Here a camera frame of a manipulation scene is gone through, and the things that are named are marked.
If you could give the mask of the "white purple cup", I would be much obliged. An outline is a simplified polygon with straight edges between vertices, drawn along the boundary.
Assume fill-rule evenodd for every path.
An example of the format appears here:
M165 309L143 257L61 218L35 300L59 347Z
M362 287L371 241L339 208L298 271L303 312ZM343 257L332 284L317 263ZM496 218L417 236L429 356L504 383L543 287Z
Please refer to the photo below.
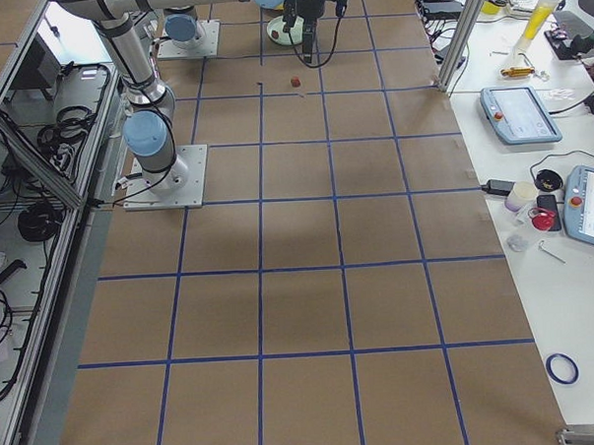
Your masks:
M534 183L526 181L514 182L504 201L508 211L518 212L523 207L534 203L538 197L538 189Z

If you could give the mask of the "blue tape roll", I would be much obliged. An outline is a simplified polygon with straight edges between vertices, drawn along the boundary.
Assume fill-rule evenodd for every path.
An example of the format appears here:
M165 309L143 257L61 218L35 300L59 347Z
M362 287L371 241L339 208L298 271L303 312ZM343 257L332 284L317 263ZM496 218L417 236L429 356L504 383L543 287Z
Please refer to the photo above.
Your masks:
M579 377L579 368L567 354L552 353L546 358L545 369L550 378L559 385L573 385Z

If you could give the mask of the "silver allen key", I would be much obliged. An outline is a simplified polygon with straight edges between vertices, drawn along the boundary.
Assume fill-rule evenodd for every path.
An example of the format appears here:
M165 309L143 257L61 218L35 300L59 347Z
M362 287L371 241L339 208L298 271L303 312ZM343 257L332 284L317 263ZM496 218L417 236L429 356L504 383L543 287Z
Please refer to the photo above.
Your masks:
M564 258L562 258L560 255L555 254L553 251L551 251L547 246L546 246L546 241L541 240L538 244L538 249L540 251L542 251L543 253L545 253L547 256L554 258L556 261L559 261L561 264L566 264L566 261L564 260Z

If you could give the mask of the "yellow white bottle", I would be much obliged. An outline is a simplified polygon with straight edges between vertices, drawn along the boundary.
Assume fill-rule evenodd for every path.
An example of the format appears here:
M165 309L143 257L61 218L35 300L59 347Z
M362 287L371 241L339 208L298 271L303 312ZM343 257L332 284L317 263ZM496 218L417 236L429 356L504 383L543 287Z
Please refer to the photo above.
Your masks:
M525 27L520 38L513 46L515 53L525 53L536 37L538 31L541 29L543 24L548 20L548 17L555 11L556 7L561 0L538 0L531 16L528 20L528 24Z

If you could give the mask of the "black round dish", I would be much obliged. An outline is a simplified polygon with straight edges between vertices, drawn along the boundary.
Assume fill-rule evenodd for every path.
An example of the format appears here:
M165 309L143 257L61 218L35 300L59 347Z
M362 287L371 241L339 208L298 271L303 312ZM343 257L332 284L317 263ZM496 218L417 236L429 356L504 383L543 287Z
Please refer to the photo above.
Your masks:
M534 184L538 190L552 193L563 187L563 179L556 171L541 169L534 177Z

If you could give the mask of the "upper teach pendant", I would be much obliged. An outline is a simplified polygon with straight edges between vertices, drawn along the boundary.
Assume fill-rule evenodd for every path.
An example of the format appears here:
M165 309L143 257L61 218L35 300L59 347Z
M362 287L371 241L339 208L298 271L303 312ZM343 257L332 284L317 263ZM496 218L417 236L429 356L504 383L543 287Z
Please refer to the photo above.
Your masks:
M532 87L488 87L480 104L498 138L506 145L555 143L561 130Z

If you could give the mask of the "red round object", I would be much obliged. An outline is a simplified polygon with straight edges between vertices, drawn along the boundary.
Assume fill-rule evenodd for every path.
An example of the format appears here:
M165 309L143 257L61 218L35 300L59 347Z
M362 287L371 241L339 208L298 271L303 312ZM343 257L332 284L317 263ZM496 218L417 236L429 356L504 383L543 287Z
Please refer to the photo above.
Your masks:
M541 231L550 231L556 224L556 213L546 209L535 208L528 213L534 228Z

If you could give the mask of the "pale green plate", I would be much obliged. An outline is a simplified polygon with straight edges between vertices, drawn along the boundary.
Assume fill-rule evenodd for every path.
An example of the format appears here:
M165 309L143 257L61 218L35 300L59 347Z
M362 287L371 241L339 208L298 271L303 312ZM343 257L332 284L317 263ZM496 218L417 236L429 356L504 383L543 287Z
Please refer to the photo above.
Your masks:
M278 45L284 46L291 46L300 45L301 35L302 35L302 28L303 28L303 18L296 18L295 25L291 28L289 32L285 32L284 28L286 26L286 22L283 20L282 17L277 17L272 19L266 28L266 33L271 41L274 41ZM270 36L271 31L276 31L279 35L278 39L272 39Z

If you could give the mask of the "black power adapter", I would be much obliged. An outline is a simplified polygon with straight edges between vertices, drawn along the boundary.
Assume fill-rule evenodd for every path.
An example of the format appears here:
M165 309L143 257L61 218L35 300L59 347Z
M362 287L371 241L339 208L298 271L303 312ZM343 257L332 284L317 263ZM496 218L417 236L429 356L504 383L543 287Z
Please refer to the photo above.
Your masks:
M489 179L481 186L481 190L486 194L507 197L514 186L513 181L504 181L499 179Z

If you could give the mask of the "teach pendant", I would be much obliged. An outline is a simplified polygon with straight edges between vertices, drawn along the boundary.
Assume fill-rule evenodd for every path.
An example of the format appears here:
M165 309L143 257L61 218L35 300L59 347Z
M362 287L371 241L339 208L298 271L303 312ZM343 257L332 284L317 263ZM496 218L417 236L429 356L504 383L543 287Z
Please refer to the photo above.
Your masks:
M565 233L594 245L594 168L576 166L566 181L564 195Z
M506 145L555 143L561 130L532 87L488 87L480 104L498 138Z

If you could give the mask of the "lower teach pendant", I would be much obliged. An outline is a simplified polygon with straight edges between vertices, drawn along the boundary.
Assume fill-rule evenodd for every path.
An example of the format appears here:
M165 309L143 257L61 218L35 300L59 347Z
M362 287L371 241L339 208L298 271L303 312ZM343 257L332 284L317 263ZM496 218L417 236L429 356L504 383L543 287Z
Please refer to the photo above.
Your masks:
M576 166L566 181L564 195L565 233L594 245L594 168Z

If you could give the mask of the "aluminium frame post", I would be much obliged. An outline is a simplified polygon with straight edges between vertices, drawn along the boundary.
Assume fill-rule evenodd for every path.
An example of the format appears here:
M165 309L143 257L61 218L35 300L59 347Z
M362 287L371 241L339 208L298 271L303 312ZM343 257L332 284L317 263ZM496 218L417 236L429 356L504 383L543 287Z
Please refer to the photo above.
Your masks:
M465 50L470 33L477 22L477 17L485 0L465 0L463 11L458 20L453 37L449 45L448 52L439 69L436 84L438 88L446 92L450 81L457 71L458 62Z

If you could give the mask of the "yellow handled tool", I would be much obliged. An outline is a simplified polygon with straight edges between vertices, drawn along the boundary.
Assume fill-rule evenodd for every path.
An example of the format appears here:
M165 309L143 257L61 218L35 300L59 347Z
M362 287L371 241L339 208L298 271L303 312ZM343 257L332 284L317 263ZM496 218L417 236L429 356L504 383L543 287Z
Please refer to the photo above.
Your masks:
M508 69L502 69L500 75L503 78L524 78L529 77L535 73L534 67L509 67Z

